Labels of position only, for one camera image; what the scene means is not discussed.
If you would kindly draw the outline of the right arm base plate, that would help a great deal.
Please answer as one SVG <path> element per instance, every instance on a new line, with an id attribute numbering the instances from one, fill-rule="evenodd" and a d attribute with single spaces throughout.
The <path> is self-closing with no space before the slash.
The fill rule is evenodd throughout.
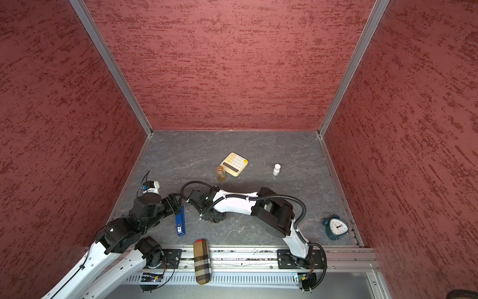
<path id="1" fill-rule="evenodd" d="M 279 269 L 323 269 L 326 256 L 322 250 L 309 249 L 305 258 L 296 257 L 288 249 L 276 251 Z"/>

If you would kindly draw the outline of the clear amber pill bottle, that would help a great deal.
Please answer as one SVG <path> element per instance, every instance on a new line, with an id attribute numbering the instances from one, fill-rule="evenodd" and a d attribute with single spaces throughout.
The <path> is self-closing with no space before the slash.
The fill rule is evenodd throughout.
<path id="1" fill-rule="evenodd" d="M 218 181 L 225 181 L 226 180 L 226 172 L 223 166 L 218 166 L 216 168 L 217 180 Z"/>

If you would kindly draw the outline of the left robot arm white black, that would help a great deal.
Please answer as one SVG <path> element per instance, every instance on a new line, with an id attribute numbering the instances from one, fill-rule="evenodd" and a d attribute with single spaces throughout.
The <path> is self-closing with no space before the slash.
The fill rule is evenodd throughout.
<path id="1" fill-rule="evenodd" d="M 63 279 L 45 294 L 47 299 L 104 299 L 128 277 L 141 269 L 176 270 L 180 250 L 168 250 L 147 235 L 168 216 L 178 216 L 179 195 L 166 198 L 144 193 L 136 198 L 129 214 L 99 230 L 87 253 Z"/>

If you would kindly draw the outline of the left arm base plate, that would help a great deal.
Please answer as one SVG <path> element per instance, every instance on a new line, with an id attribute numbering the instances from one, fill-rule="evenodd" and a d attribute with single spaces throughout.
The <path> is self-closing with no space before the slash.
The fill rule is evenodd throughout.
<path id="1" fill-rule="evenodd" d="M 181 260 L 181 249 L 155 250 L 146 258 L 146 269 L 165 269 L 169 266 L 177 269 Z"/>

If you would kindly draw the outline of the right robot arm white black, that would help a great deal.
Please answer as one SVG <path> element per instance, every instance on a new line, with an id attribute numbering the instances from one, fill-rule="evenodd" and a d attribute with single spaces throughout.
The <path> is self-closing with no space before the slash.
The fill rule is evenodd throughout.
<path id="1" fill-rule="evenodd" d="M 287 245 L 291 259 L 300 269 L 326 269 L 326 254 L 320 245 L 308 241 L 299 229 L 306 215 L 305 204 L 297 198 L 261 188 L 254 193 L 233 193 L 218 187 L 208 192 L 193 190 L 181 195 L 199 212 L 200 217 L 218 223 L 226 213 L 251 216 L 267 233 Z"/>

